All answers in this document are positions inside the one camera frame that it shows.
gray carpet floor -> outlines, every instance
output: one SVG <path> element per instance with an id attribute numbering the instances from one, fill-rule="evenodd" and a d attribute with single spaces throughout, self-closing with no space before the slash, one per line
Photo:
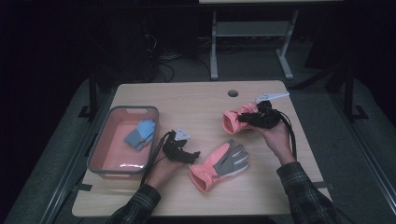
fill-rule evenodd
<path id="1" fill-rule="evenodd" d="M 295 75 L 293 80 L 287 80 L 283 76 L 276 58 L 276 43 L 258 49 L 242 48 L 235 53 L 220 53 L 219 81 L 281 80 L 287 87 L 293 86 L 319 71 L 304 67 L 310 47 L 309 42 L 291 43 L 287 58 Z M 200 54 L 198 59 L 180 59 L 167 63 L 175 70 L 172 82 L 209 81 L 210 75 L 206 67 L 209 66 L 208 53 Z M 161 69 L 166 76 L 171 76 L 167 67 L 161 66 Z M 162 80 L 157 77 L 154 82 Z M 333 202 L 356 223 L 396 223 L 395 213 L 378 186 L 356 135 L 358 131 L 358 137 L 370 148 L 389 182 L 396 186 L 395 128 L 375 104 L 368 89 L 358 80 L 355 80 L 354 105 L 360 105 L 368 119 L 349 122 L 340 106 L 343 103 L 343 90 L 329 94 L 324 88 L 326 83 L 325 77 L 303 91 L 290 91 L 290 98 L 323 178 L 332 186 L 330 194 Z M 88 93 L 88 81 L 85 81 L 70 102 L 6 223 L 105 222 L 105 217 L 82 218 L 74 217 L 71 213 L 77 196 L 74 186 L 84 175 L 87 151 L 105 119 L 115 90 L 110 93 L 98 91 L 99 113 L 92 122 L 78 117 L 81 108 L 89 105 Z M 293 223 L 289 215 L 270 218 L 279 224 Z M 262 223 L 260 217 L 200 220 L 201 223 Z M 157 218 L 150 223 L 167 221 L 176 223 L 174 220 Z"/>

wooden table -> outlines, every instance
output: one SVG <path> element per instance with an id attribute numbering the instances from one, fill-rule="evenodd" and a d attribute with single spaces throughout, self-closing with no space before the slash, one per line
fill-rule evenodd
<path id="1" fill-rule="evenodd" d="M 239 92 L 228 96 L 229 90 Z M 221 127 L 222 112 L 234 110 L 263 93 L 285 92 L 280 81 L 235 81 L 128 84 L 119 86 L 112 106 L 154 105 L 160 111 L 160 133 L 182 127 L 191 135 L 185 151 L 201 151 L 196 163 L 202 163 L 214 149 L 233 138 L 249 153 L 250 166 L 242 174 L 217 184 L 208 193 L 200 192 L 188 177 L 188 166 L 178 170 L 162 190 L 162 200 L 154 216 L 228 216 L 275 215 L 290 212 L 288 198 L 276 169 L 279 161 L 263 138 L 251 130 L 229 135 Z M 298 160 L 313 182 L 323 178 L 288 97 L 271 101 L 273 108 L 288 115 L 297 141 Z M 110 216 L 125 205 L 140 181 L 105 180 L 87 170 L 73 206 L 77 217 Z M 327 189 L 320 189 L 329 198 Z"/>

person's right hand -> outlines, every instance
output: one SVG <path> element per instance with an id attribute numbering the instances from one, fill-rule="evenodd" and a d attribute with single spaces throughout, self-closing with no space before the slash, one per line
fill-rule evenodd
<path id="1" fill-rule="evenodd" d="M 173 173 L 186 163 L 169 160 L 162 150 L 160 150 L 156 159 L 157 162 L 152 166 L 146 184 L 160 191 L 161 186 L 170 179 Z"/>
<path id="2" fill-rule="evenodd" d="M 281 165 L 295 161 L 290 149 L 289 131 L 283 121 L 280 121 L 272 129 L 263 129 L 253 126 L 249 128 L 255 130 L 264 137 L 267 146 L 279 158 Z"/>

person's left hand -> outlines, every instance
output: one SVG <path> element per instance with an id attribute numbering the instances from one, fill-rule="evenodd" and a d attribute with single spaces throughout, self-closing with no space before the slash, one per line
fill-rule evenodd
<path id="1" fill-rule="evenodd" d="M 157 155 L 156 161 L 151 167 L 146 184 L 158 190 L 175 172 L 175 170 L 183 167 L 185 163 L 179 161 L 170 161 L 161 149 Z"/>

shirt cuff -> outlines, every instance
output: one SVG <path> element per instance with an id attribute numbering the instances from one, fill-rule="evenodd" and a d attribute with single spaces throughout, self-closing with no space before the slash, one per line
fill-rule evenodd
<path id="1" fill-rule="evenodd" d="M 301 164 L 297 161 L 287 163 L 276 170 L 282 181 L 285 190 L 293 188 L 294 186 L 301 186 L 304 184 L 311 184 L 311 180 L 305 173 Z"/>
<path id="2" fill-rule="evenodd" d="M 144 184 L 128 203 L 138 203 L 152 212 L 160 200 L 161 194 L 158 190 L 148 184 Z"/>

